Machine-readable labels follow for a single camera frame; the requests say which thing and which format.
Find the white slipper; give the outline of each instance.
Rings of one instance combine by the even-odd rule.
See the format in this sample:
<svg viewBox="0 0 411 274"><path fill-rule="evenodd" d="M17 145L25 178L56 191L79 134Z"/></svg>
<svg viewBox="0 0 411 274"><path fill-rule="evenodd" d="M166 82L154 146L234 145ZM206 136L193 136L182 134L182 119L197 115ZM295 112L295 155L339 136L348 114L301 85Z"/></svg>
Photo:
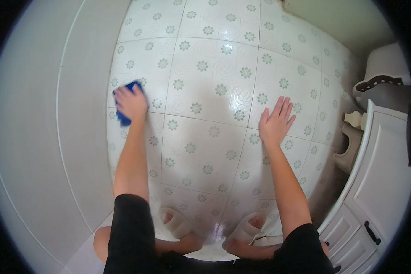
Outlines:
<svg viewBox="0 0 411 274"><path fill-rule="evenodd" d="M256 217L263 217L263 215L259 212L254 212L254 213L248 214L245 218L243 218L242 221L239 222L239 224L230 234L230 236L228 236L227 239L225 239L225 241L222 243L222 248L224 248L232 239L236 239L246 244L250 244L252 240L254 239L254 237L257 234L259 234L261 230L260 228L253 227L249 223L249 221L251 221L252 219Z"/></svg>
<svg viewBox="0 0 411 274"><path fill-rule="evenodd" d="M164 219L166 217L166 213L171 214L173 217L165 224ZM163 221L164 227L170 231L175 239L182 238L191 232L195 232L198 236L200 236L198 231L195 231L192 223L175 209L170 207L160 208L159 215L161 221Z"/></svg>

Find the black handle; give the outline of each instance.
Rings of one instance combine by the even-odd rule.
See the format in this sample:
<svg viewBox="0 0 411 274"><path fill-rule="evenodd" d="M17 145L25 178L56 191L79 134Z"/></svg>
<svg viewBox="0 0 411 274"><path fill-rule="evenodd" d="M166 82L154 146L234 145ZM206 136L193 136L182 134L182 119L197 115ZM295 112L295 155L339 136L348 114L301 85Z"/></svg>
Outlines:
<svg viewBox="0 0 411 274"><path fill-rule="evenodd" d="M338 273L338 272L340 272L340 270L341 270L341 266L339 265L339 266L334 268L334 273Z"/></svg>
<svg viewBox="0 0 411 274"><path fill-rule="evenodd" d="M371 228L369 227L370 222L369 221L364 222L364 226L367 228L367 232L370 235L373 242L375 242L376 245L379 245L380 244L380 238L376 238L376 235L374 235L373 230L371 230Z"/></svg>

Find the blue cloth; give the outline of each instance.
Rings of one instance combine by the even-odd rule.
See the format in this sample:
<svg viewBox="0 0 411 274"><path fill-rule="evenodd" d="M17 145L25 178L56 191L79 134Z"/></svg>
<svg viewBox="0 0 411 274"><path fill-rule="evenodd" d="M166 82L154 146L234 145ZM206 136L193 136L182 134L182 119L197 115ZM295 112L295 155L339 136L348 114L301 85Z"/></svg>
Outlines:
<svg viewBox="0 0 411 274"><path fill-rule="evenodd" d="M134 92L132 91L132 87L133 87L134 85L138 85L138 87L140 88L140 90L143 92L142 85L141 85L139 82L137 82L137 81L134 81L134 82L132 82L132 83L129 83L129 84L125 85L125 86L129 89L129 91L131 91L132 93L134 93ZM126 127L126 126L131 125L131 120L128 119L128 118L126 118L125 115L123 115L123 113L121 113L120 111L117 111L117 112L116 112L116 115L117 115L118 120L121 121L121 127Z"/></svg>

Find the white cabinet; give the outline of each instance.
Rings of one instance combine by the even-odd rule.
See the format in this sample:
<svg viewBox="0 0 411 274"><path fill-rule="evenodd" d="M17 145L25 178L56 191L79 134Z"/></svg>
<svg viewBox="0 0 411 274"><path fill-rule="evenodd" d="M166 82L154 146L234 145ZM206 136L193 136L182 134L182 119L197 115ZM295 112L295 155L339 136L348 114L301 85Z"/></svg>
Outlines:
<svg viewBox="0 0 411 274"><path fill-rule="evenodd" d="M411 193L406 119L369 100L355 165L318 228L339 273L370 273L400 225Z"/></svg>
<svg viewBox="0 0 411 274"><path fill-rule="evenodd" d="M344 203L380 245L394 237L411 192L406 121L375 112L370 139L361 167Z"/></svg>

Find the person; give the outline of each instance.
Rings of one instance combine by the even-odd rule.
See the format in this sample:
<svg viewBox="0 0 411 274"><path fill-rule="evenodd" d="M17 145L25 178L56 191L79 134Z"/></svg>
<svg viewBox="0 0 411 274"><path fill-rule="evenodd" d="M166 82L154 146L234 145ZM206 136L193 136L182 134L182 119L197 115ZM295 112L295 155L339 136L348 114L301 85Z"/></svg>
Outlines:
<svg viewBox="0 0 411 274"><path fill-rule="evenodd" d="M327 245L312 225L308 203L283 154L280 143L295 120L289 98L278 99L272 112L263 111L259 134L268 153L274 192L283 228L283 244L257 247L232 239L223 248L235 261L208 262L184 256L202 248L200 237L188 233L178 242L155 239L148 204L145 152L147 102L140 88L115 90L117 109L131 119L114 179L113 222L94 237L94 250L105 262L105 274L123 273L334 273ZM167 213L164 223L173 215ZM249 223L261 228L263 220Z"/></svg>

